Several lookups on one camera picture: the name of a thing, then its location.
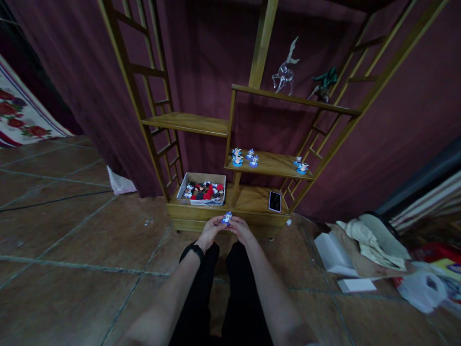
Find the cable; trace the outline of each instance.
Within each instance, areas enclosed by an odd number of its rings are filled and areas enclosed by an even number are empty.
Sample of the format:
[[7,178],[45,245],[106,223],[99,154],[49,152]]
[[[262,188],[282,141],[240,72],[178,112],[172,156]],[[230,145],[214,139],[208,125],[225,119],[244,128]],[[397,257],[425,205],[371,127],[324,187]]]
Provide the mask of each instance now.
[[11,209],[2,209],[2,210],[0,210],[0,212],[12,211],[12,210],[19,210],[19,209],[26,209],[26,208],[31,208],[31,207],[37,207],[37,206],[44,205],[44,204],[50,204],[50,203],[54,203],[54,202],[60,202],[60,201],[62,201],[62,200],[66,200],[66,199],[72,199],[72,198],[84,197],[84,196],[91,196],[91,195],[99,195],[99,194],[108,193],[108,192],[113,192],[113,191],[112,191],[112,190],[110,190],[110,191],[101,191],[101,192],[94,192],[94,193],[91,193],[91,194],[84,194],[84,195],[77,195],[77,196],[72,196],[72,197],[66,197],[66,198],[61,198],[61,199],[57,199],[57,200],[54,200],[54,201],[43,202],[43,203],[38,203],[38,204],[32,204],[32,205],[30,205],[30,206],[25,206],[25,207],[18,207],[18,208],[11,208]]

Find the black pants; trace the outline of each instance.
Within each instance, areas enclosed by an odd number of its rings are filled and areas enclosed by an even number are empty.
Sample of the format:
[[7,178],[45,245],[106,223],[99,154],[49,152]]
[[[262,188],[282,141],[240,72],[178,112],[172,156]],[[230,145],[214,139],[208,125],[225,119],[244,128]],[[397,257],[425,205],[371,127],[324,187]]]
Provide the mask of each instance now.
[[[186,255],[182,253],[180,261]],[[170,341],[178,345],[272,345],[255,277],[245,247],[237,242],[226,258],[230,277],[230,298],[222,326],[222,339],[210,337],[211,286],[219,246],[214,243],[205,254]]]

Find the forearm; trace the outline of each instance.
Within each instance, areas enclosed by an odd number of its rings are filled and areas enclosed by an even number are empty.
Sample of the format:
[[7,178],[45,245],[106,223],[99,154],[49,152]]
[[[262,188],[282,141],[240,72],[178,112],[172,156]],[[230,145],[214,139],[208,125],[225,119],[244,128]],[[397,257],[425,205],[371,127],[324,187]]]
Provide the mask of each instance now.
[[307,345],[312,342],[309,326],[256,239],[248,242],[246,251],[274,345]]
[[142,345],[168,345],[199,267],[200,258],[189,251],[119,345],[129,345],[132,341]]

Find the tile floor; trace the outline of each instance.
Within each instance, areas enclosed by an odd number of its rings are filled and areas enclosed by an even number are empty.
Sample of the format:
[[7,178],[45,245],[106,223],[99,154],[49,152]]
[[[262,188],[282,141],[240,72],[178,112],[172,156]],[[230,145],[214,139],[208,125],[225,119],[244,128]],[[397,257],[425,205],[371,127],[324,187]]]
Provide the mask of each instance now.
[[[2,345],[113,345],[197,238],[172,228],[163,198],[114,197],[84,136],[0,150],[0,186]],[[44,204],[84,194],[93,195]],[[421,314],[389,281],[376,292],[341,293],[319,262],[320,229],[296,214],[292,220],[273,242],[260,241],[322,345],[460,344],[460,321],[444,311]],[[224,259],[235,240],[217,238],[214,334],[229,298]]]

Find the white box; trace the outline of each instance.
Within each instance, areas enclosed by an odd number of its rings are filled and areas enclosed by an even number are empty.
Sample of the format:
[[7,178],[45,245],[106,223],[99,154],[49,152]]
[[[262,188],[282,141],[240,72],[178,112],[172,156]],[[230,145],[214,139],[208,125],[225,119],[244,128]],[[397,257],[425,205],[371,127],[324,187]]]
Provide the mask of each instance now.
[[[203,183],[205,181],[211,181],[216,184],[224,185],[224,195],[222,199],[218,202],[212,202],[208,199],[196,200],[183,197],[184,191],[186,190],[187,184],[192,181],[195,183]],[[184,175],[181,186],[179,187],[178,195],[176,196],[177,200],[181,204],[190,204],[190,205],[203,205],[203,206],[222,206],[226,199],[226,176],[220,174],[206,174],[206,173],[189,173],[187,172]]]
[[314,242],[327,272],[359,277],[349,255],[332,233],[322,233]]
[[376,291],[376,286],[370,279],[338,280],[338,286],[344,293]]

